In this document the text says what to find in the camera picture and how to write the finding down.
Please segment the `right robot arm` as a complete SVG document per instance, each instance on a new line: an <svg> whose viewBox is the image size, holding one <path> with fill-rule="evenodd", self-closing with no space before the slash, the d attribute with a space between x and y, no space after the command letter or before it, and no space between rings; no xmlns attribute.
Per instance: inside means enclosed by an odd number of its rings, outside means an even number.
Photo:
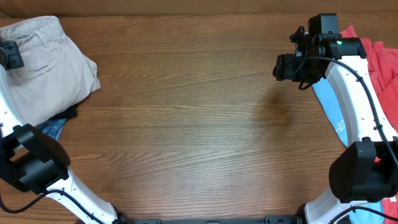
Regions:
<svg viewBox="0 0 398 224"><path fill-rule="evenodd" d="M290 40L296 51L278 56L273 75L298 82L300 90L327 79L343 114L348 148L330 166L329 188L288 222L334 223L366 202L397 193L397 132L382 115L358 38L326 34L314 42L304 34Z"/></svg>

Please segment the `beige khaki shorts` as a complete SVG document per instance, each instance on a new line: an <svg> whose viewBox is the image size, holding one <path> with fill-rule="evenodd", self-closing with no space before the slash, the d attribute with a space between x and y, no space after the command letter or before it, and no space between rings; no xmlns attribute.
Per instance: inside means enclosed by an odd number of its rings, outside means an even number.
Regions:
<svg viewBox="0 0 398 224"><path fill-rule="evenodd" d="M41 124L99 90L97 65L66 35L57 17L2 27L1 39L17 44L24 63L9 70L6 79L26 123Z"/></svg>

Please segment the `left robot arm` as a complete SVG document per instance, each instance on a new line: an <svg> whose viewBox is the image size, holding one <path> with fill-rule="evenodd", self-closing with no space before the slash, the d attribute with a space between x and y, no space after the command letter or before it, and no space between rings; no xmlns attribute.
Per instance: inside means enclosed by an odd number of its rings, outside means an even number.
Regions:
<svg viewBox="0 0 398 224"><path fill-rule="evenodd" d="M15 212L48 197L83 223L130 223L123 212L99 198L74 174L58 141L23 121L5 80L7 70L23 65L17 44L1 42L1 179L21 192L38 196Z"/></svg>

